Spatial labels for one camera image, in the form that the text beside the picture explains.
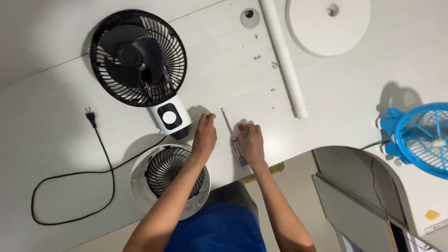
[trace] screwdriver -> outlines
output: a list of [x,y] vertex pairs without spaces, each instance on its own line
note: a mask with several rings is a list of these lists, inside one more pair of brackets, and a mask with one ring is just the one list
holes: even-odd
[[246,159],[243,156],[243,152],[241,151],[241,147],[240,147],[240,143],[238,142],[238,138],[236,138],[235,135],[233,134],[233,130],[230,127],[230,124],[227,120],[227,116],[225,115],[224,109],[221,108],[221,111],[223,112],[225,123],[227,124],[228,130],[230,131],[230,135],[232,136],[232,145],[235,148],[235,152],[237,153],[238,162],[244,169],[250,168],[249,164],[247,163]]

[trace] blue shirt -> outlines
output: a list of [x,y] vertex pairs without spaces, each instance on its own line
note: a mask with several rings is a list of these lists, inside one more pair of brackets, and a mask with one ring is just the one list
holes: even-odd
[[205,204],[179,221],[165,252],[266,252],[260,225],[248,209],[223,202]]

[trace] white pipe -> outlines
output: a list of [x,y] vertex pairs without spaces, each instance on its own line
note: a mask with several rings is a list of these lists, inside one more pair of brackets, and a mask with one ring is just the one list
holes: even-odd
[[289,89],[289,94],[293,100],[294,110],[297,118],[304,119],[308,117],[305,101],[303,100],[302,91],[300,90],[299,81],[297,80],[296,71],[294,70],[293,61],[289,54],[286,41],[280,26],[280,20],[277,16],[276,6],[274,0],[261,0],[261,5],[264,10],[264,15],[267,20],[269,31],[271,32],[272,40],[280,60],[281,69],[283,70],[286,85]]

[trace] blue fan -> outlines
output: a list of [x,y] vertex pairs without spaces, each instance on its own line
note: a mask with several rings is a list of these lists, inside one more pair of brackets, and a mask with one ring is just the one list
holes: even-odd
[[386,110],[389,117],[379,118],[391,142],[382,146],[385,154],[399,157],[403,164],[414,164],[423,171],[448,179],[448,103],[431,103],[407,113]]

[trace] screwdriver handle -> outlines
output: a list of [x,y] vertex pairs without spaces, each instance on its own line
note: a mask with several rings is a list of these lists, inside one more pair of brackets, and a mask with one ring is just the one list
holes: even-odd
[[250,169],[249,163],[247,163],[246,159],[243,156],[243,152],[241,151],[240,143],[238,139],[235,138],[232,140],[232,145],[235,148],[235,152],[237,153],[238,162],[244,169]]

